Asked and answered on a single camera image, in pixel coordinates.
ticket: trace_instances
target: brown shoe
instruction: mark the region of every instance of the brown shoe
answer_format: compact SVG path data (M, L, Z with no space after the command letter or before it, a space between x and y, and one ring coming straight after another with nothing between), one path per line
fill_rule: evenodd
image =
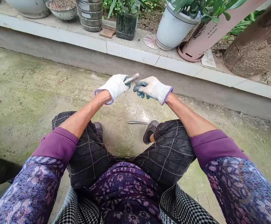
M150 136L151 136L151 135L147 136L147 133L148 133L149 131L151 131L151 132L154 134L155 131L156 131L157 126L158 126L158 122L157 122L157 121L151 121L151 123L148 125L148 127L147 127L147 129L146 129L146 131L145 131L145 134L143 135L143 142L144 142L146 145L148 145L148 144L151 143L151 141L150 141Z
M96 134L98 135L98 137L103 142L103 138L102 138L102 126L101 126L101 124L99 122L95 122L94 125L95 125L95 128L96 128Z

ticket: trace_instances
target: plaid pants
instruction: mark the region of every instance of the plaid pants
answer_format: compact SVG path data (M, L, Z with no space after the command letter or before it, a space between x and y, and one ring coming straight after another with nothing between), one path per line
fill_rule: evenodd
M52 120L52 129L75 112L58 114ZM132 162L149 174L164 191L183 176L196 156L180 120L160 123L154 133L154 139L155 143ZM115 163L116 159L97 136L95 125L89 122L67 166L72 188L89 188Z

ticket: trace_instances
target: lace sleeve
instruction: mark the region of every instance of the lace sleeve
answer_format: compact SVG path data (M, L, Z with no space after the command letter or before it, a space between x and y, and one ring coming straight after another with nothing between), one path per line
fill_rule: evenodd
M0 223L47 223L64 169L57 159L30 157L0 199Z
M222 157L204 172L227 223L271 223L271 185L251 161Z

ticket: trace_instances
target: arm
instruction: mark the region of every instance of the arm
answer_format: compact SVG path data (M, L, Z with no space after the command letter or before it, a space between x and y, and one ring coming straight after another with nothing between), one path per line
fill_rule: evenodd
M95 97L46 135L13 184L0 199L0 223L47 223L61 177L78 139L94 114L129 89L126 75L115 75L95 91Z
M191 137L193 150L227 223L271 223L271 185L222 130L182 103L155 77L141 80L138 96L167 103Z

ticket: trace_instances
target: hand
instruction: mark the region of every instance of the hand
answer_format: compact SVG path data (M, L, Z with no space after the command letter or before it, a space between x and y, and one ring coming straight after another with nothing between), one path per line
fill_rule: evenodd
M172 90L173 87L162 84L154 76L140 80L133 88L134 92L138 92L138 96L144 98L146 94L147 99L152 97L153 99L158 100L161 105L164 105L169 93L172 92Z
M112 99L107 101L105 104L112 104L118 96L130 89L130 85L126 86L123 82L126 77L127 75L113 75L102 87L96 89L94 94L96 95L102 90L108 90Z

